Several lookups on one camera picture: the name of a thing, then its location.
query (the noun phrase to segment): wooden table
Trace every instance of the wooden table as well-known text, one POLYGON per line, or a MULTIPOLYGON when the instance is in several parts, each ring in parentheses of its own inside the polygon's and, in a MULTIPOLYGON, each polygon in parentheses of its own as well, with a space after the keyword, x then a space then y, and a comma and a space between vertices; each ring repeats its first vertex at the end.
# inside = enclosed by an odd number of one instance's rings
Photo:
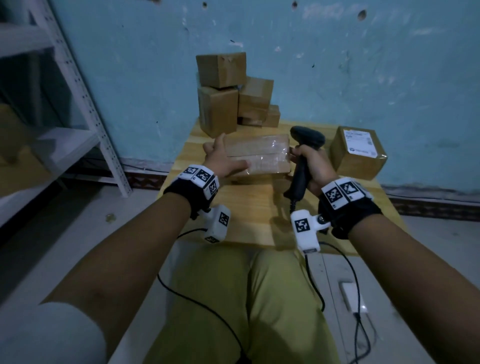
MULTIPOLYGON (((307 126, 322 132, 326 137, 326 149, 330 147, 337 129, 337 125, 281 120, 278 128, 238 125, 234 134, 237 136, 289 134, 290 128, 294 125, 307 126)), ((200 129, 197 122, 173 164, 159 196, 170 185, 172 179, 188 165, 203 163, 205 153, 202 149, 202 144, 209 141, 212 141, 212 139, 200 129)), ((290 138, 290 143, 294 146, 296 142, 290 138)), ((400 215, 377 180, 359 180, 359 182, 371 192, 375 203, 382 209, 383 214, 403 230, 406 230, 400 215)), ((231 211, 232 216, 228 226, 226 242, 276 248, 278 250, 294 248, 296 244, 289 216, 290 201, 283 197, 283 192, 288 189, 289 184, 290 182, 283 176, 275 175, 251 176, 237 181, 226 179, 220 181, 222 187, 213 204, 224 204, 231 211)), ((297 203, 297 210, 307 209, 312 215, 316 215, 317 206, 318 198, 307 191, 305 198, 297 203)), ((198 219, 197 221, 189 220, 184 231, 199 226, 200 221, 198 219)), ((192 240, 199 239, 196 233, 190 234, 190 236, 186 235, 185 237, 192 240)), ((328 235, 318 234, 318 237, 320 241, 339 247, 347 255, 358 255, 348 240, 339 240, 330 233, 328 235)), ((322 252, 336 253, 334 249, 328 247, 322 247, 322 252)))

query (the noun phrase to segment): yellow-green pants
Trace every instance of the yellow-green pants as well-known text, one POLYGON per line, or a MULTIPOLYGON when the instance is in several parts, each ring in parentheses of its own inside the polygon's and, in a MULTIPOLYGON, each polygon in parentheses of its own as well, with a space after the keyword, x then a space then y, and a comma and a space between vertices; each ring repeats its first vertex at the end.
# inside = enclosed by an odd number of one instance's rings
MULTIPOLYGON (((173 288, 222 316, 253 363, 339 363, 332 335, 298 251, 205 246, 180 267, 173 288)), ((180 297, 144 363, 236 363, 228 327, 180 297)))

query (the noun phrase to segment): wristband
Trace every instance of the wristband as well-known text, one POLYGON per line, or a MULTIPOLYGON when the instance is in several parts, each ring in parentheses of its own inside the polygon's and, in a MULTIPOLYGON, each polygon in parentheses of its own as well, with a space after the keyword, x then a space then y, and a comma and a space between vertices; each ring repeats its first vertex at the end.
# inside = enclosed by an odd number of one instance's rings
POLYGON ((192 208, 190 218, 195 220, 200 210, 208 210, 219 186, 218 177, 212 170, 192 164, 175 177, 163 193, 173 192, 185 197, 192 208))
POLYGON ((350 177, 330 182, 322 192, 318 213, 325 214, 331 221, 336 238, 348 239, 348 233, 357 223, 367 216, 382 213, 373 202, 372 194, 350 177))

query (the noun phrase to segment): person's right arm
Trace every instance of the person's right arm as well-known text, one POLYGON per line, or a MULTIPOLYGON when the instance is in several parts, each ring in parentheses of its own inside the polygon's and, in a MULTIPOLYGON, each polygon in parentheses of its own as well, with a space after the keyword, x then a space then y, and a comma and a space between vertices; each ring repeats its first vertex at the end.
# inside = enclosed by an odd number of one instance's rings
MULTIPOLYGON (((307 158, 314 194, 338 178, 324 151, 302 146, 292 154, 307 158)), ((480 361, 480 291, 472 283, 383 215, 360 221, 348 238, 437 363, 480 361)))

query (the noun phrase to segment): floor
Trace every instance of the floor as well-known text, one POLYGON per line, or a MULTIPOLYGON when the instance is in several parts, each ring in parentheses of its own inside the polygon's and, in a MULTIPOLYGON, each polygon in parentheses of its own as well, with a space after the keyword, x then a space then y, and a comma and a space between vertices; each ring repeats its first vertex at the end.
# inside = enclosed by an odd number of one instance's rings
MULTIPOLYGON (((124 199, 114 186, 79 184, 62 192, 0 249, 0 339, 15 328, 25 310, 37 305, 91 248, 142 211, 156 191, 134 190, 124 199)), ((404 217, 412 235, 480 287, 480 223, 404 217)), ((179 260, 196 245, 177 242, 161 270, 169 281, 179 260)), ((369 309, 366 330, 373 349, 363 363, 433 363, 360 258, 352 258, 369 309)), ((339 282, 352 281, 337 255, 313 255, 311 269, 324 294, 325 317, 341 362, 353 359, 355 322, 343 302, 339 282)), ((155 281, 111 359, 141 363, 165 322, 171 297, 155 281)), ((360 352, 365 340, 359 339, 360 352)))

